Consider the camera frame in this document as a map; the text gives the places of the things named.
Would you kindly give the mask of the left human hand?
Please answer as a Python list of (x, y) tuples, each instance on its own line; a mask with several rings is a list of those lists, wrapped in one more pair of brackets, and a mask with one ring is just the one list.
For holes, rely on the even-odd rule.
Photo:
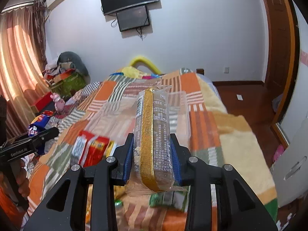
[(20, 170), (16, 177), (16, 182), (18, 184), (18, 192), (27, 198), (30, 195), (29, 180), (27, 178), (27, 171), (24, 169), (25, 163), (23, 160), (19, 160)]

